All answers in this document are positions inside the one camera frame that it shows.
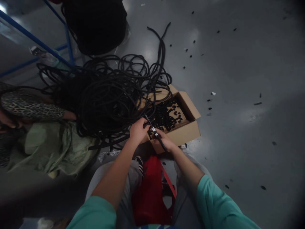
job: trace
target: leopard print sleeve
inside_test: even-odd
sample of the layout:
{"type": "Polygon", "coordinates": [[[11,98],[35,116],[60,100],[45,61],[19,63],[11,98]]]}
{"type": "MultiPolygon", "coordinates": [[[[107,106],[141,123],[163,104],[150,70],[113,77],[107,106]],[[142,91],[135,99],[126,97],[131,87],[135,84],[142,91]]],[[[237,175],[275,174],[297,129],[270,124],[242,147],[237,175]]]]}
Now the leopard print sleeve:
{"type": "Polygon", "coordinates": [[[22,118],[48,120],[60,119],[64,115],[64,109],[21,91],[4,93],[1,96],[1,105],[6,111],[22,118]]]}

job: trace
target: gray pants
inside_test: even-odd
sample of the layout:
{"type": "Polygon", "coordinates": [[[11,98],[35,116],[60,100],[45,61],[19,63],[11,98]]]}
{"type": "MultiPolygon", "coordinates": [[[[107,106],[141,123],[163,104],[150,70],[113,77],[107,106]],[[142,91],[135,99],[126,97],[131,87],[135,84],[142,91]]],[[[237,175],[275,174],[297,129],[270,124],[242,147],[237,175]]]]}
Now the gray pants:
{"type": "MultiPolygon", "coordinates": [[[[207,168],[193,158],[187,149],[184,149],[183,152],[201,171],[212,178],[207,168]]],[[[91,193],[112,163],[113,162],[104,164],[96,170],[89,184],[86,200],[90,197],[91,193]]],[[[195,198],[192,195],[179,167],[176,163],[174,165],[177,172],[177,197],[174,205],[172,224],[179,229],[204,228],[202,217],[196,207],[195,198]]],[[[136,161],[132,161],[128,171],[125,191],[117,210],[117,229],[131,229],[136,227],[132,212],[131,196],[133,191],[141,184],[141,180],[142,176],[139,171],[139,165],[136,161]]]]}

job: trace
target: scissors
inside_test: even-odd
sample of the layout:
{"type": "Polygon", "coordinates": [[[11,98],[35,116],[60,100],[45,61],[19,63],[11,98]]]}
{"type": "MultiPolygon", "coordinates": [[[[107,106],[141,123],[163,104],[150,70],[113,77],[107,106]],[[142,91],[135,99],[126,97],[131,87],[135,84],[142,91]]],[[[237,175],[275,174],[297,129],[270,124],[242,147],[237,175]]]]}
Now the scissors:
{"type": "Polygon", "coordinates": [[[166,153],[168,153],[168,151],[167,151],[165,145],[163,144],[163,142],[162,142],[162,140],[161,140],[160,135],[157,133],[156,129],[153,127],[153,125],[152,125],[152,123],[150,122],[150,120],[148,119],[147,115],[145,115],[145,117],[146,117],[147,121],[149,121],[150,127],[151,127],[153,133],[155,134],[155,137],[156,137],[156,138],[158,139],[158,141],[160,142],[160,145],[162,146],[162,148],[164,149],[164,151],[165,151],[166,153]]]}

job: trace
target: hand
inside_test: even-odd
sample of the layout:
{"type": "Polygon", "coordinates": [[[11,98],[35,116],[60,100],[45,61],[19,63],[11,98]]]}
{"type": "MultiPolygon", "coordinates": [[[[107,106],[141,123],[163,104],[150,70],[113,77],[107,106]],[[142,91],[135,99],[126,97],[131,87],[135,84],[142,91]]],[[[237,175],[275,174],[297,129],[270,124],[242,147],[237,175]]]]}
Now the hand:
{"type": "MultiPolygon", "coordinates": [[[[7,117],[1,110],[0,110],[0,123],[3,123],[10,128],[16,128],[16,125],[13,123],[13,121],[9,117],[7,117]]],[[[19,120],[18,120],[18,124],[19,124],[18,128],[21,128],[23,125],[22,122],[19,120]]],[[[3,133],[6,133],[6,130],[0,130],[0,134],[3,133]]]]}
{"type": "Polygon", "coordinates": [[[71,111],[65,110],[62,119],[76,120],[76,115],[71,111]]]}
{"type": "MultiPolygon", "coordinates": [[[[164,146],[166,147],[166,149],[168,150],[168,152],[172,153],[173,149],[175,149],[178,146],[176,146],[164,132],[162,132],[161,130],[159,130],[157,128],[156,128],[156,131],[161,136],[162,142],[163,142],[164,146]]],[[[160,142],[158,141],[158,139],[155,139],[152,141],[152,144],[159,145],[160,142]]]]}
{"type": "Polygon", "coordinates": [[[137,145],[140,144],[140,142],[143,140],[143,138],[147,134],[147,131],[150,128],[150,125],[147,125],[145,128],[143,128],[144,123],[147,123],[147,120],[145,118],[140,118],[130,128],[129,140],[134,142],[137,145]]]}

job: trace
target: cable pile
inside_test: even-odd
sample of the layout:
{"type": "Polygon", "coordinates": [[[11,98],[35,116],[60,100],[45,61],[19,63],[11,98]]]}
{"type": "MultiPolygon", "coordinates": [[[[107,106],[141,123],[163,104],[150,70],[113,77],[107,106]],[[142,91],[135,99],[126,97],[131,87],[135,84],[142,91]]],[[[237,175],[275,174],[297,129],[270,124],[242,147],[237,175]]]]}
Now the cable pile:
{"type": "Polygon", "coordinates": [[[142,55],[136,54],[122,58],[115,55],[93,58],[83,67],[75,67],[69,72],[37,64],[40,78],[47,85],[42,93],[50,94],[55,104],[77,115],[77,131],[81,137],[91,136],[102,140],[99,146],[90,149],[116,148],[113,145],[129,138],[128,128],[131,124],[144,114],[152,117],[156,102],[173,97],[168,86],[172,83],[172,77],[163,67],[163,38],[169,25],[162,37],[147,27],[160,41],[157,61],[151,66],[142,55]],[[116,68],[111,67],[114,62],[117,63],[116,68]],[[54,85],[49,85],[43,74],[54,85]],[[156,100],[158,89],[168,91],[162,100],[156,100]],[[149,93],[154,95],[152,101],[148,99],[149,93]],[[139,110],[142,100],[145,107],[139,110]]]}

